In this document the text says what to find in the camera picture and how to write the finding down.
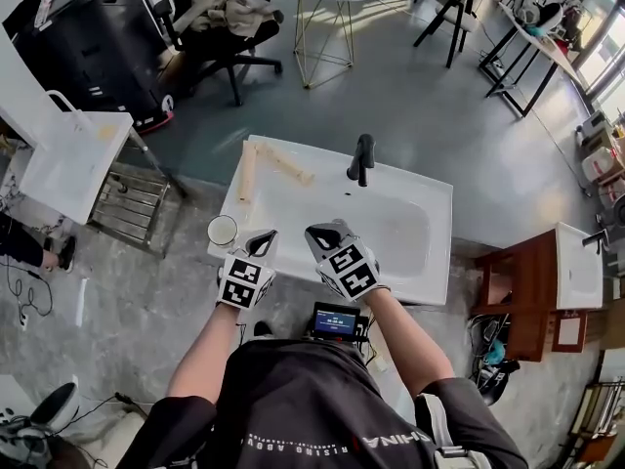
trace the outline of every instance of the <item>white sink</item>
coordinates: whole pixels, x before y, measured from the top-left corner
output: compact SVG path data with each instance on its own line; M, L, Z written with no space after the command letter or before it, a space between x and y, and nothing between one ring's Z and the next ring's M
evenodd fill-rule
M451 243L452 187L376 163L367 170L368 187L346 175L352 157L338 152L250 136L288 154L302 170L314 173L305 187L263 157L257 158L254 196L237 199L239 166L222 207L240 230L276 229L274 267L292 277L320 282L304 238L306 227L344 219L380 263L382 282L405 302L444 305ZM208 253L226 251L210 244Z
M558 309L600 308L604 299L604 264L597 244L582 245L588 235L571 226L556 225L558 248Z

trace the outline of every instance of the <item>concrete floor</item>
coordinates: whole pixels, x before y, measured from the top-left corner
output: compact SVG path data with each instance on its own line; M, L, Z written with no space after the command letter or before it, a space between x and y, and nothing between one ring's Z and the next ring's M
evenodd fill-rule
M281 59L283 74L269 66L243 70L243 107L232 106L224 71L205 79L192 98L179 102L175 119L146 140L172 170L227 184L240 140L249 134L351 153L367 132L378 142L379 162L453 185L454 236L503 247L557 221L592 232L596 202L580 192L566 163L581 175L573 129L586 112L570 81L557 73L534 111L519 120L503 100L484 98L490 82L477 70L479 51L492 48L484 30L496 42L510 27L490 0L478 9L483 26L469 35L451 69L444 67L451 24L412 47L435 13L433 1L383 1L387 5L353 5L353 69L305 90L292 54L297 0L272 0L285 21L257 55ZM311 10L313 2L306 5ZM330 18L322 12L322 22L311 26L313 48L320 47ZM345 45L339 30L329 46L337 55ZM507 49L504 64L520 46L515 41ZM547 67L535 62L521 81L520 99L531 97Z
M411 0L385 1L414 15L390 11L377 1L355 9L354 69L306 91L291 54L295 0L274 0L286 21L257 54L281 58L282 77L271 68L249 68L241 108L230 107L226 76L207 79L193 98L180 103L175 120L149 135L147 143L176 172L227 184L240 140L248 134L349 153L357 136L369 132L378 140L378 161L454 186L455 236L505 246L558 220L590 231L595 204L585 200L564 160L577 170L571 136L583 110L569 81L556 76L534 112L518 120L503 101L483 98L489 83L477 72L479 50L491 44L482 29L447 70L446 32L435 33L416 51L411 47L425 27L419 17L433 15L431 2L412 9ZM503 36L507 29L501 15L486 2L479 13L493 40ZM521 92L531 93L545 69L537 62ZM375 179L375 170L370 178ZM0 283L0 373L14 374L35 401L75 375L84 411L114 391L147 403L163 396L176 364L210 316L217 292L218 263L206 255L205 231L225 189L186 182L193 200L183 209L164 260L79 230L74 272L47 277L54 312L44 319L29 314L26 332L17 326L15 297ZM10 276L15 283L18 274ZM84 278L89 281L81 319L76 313ZM27 290L29 280L23 283ZM459 375L466 373L470 359L466 321L478 287L479 273L453 258L447 305L410 309ZM35 303L45 307L45 288L36 290ZM296 334L317 300L332 302L334 296L319 283L278 277L268 298L242 317L248 323L246 337L261 319L269 320L279 336ZM530 467L546 467L556 456L597 355L591 345L580 355L551 354L542 363L523 363L494 406ZM373 374L385 399L410 418L410 401L393 367ZM90 425L118 409L103 407L77 431L90 434Z

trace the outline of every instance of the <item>clothing on chair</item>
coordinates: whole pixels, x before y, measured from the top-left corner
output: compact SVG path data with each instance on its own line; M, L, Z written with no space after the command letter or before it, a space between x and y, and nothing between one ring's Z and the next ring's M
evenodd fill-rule
M191 0L191 7L174 22L181 34L208 27L227 27L235 35L253 37L265 21L282 22L284 16L266 0Z

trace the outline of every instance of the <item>wooden cabinet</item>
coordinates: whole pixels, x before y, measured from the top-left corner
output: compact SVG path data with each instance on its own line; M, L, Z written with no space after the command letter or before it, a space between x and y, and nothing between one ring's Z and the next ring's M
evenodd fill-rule
M558 250L551 230L476 260L483 269L479 302L473 315L510 315L506 358L540 362L545 349L581 352L587 313L557 311ZM577 341L559 338L570 333L571 319L579 319Z

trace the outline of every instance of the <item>black office chair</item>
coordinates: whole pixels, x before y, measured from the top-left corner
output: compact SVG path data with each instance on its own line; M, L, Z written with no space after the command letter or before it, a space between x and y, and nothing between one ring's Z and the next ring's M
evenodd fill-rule
M174 3L176 4L175 21L190 8L191 1L174 0ZM252 50L258 44L276 35L279 32L279 25L275 21L263 22L256 35L247 39L230 33L226 27L208 28L202 32L187 28L179 36L174 30L169 0L161 0L154 5L154 13L162 20L176 50L185 51L187 54L190 64L185 75L186 80L183 81L188 89L192 89L194 85L219 69L225 68L234 93L234 103L241 106L243 102L236 85L233 68L236 64L272 65L276 73L282 72L282 63L278 60L240 55L241 52Z

